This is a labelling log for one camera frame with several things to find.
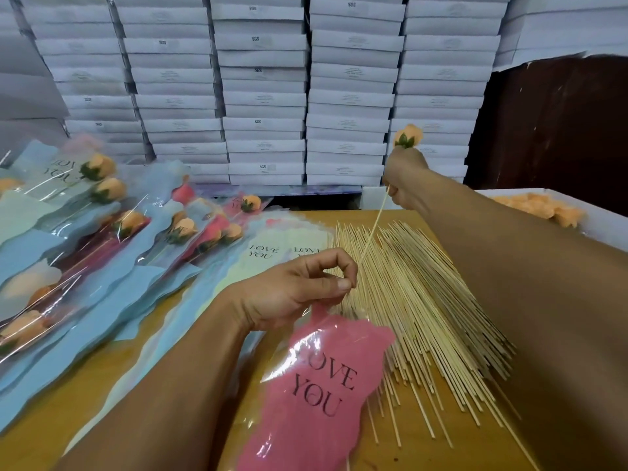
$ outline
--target wooden table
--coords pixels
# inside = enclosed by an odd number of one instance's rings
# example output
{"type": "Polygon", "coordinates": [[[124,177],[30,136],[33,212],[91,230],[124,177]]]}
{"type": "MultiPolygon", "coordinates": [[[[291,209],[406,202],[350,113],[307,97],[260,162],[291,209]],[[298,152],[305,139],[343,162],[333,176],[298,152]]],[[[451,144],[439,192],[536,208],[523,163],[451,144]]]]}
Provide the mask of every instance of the wooden table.
{"type": "MultiPolygon", "coordinates": [[[[338,221],[370,227],[376,213],[337,211],[304,212],[303,215],[310,221],[320,221],[331,227],[338,221]]],[[[423,219],[414,212],[385,211],[381,224],[396,220],[428,231],[423,219]]],[[[137,338],[103,345],[38,396],[27,407],[20,420],[0,438],[1,468],[11,471],[50,469],[74,434],[98,412],[111,387],[134,364],[145,341],[159,329],[164,316],[180,298],[181,292],[163,301],[143,321],[137,338]]],[[[274,347],[270,338],[264,343],[268,345],[262,347],[274,347]]],[[[437,427],[434,414],[428,410],[437,435],[436,440],[430,438],[410,388],[399,386],[397,391],[402,406],[397,407],[395,413],[403,447],[397,447],[389,412],[386,411],[385,418],[376,413],[375,425],[380,444],[374,443],[368,421],[363,422],[362,439],[351,458],[352,470],[532,469],[508,432],[499,428],[490,414],[481,414],[482,426],[476,427],[468,413],[459,411],[444,380],[438,378],[437,382],[445,407],[442,416],[455,448],[449,448],[437,427]]]]}

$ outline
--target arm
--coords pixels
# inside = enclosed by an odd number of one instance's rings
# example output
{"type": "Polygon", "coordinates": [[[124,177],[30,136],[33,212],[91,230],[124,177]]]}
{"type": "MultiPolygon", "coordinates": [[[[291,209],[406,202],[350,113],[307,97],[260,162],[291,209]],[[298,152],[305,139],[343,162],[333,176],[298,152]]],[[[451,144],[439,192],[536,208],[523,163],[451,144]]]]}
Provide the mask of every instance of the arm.
{"type": "Polygon", "coordinates": [[[357,266],[340,249],[302,256],[224,289],[190,331],[64,458],[57,471],[206,470],[246,334],[339,303],[357,266]],[[345,278],[325,274],[340,267],[345,278]]]}
{"type": "Polygon", "coordinates": [[[486,198],[396,148],[384,180],[486,313],[628,459],[628,255],[486,198]]]}

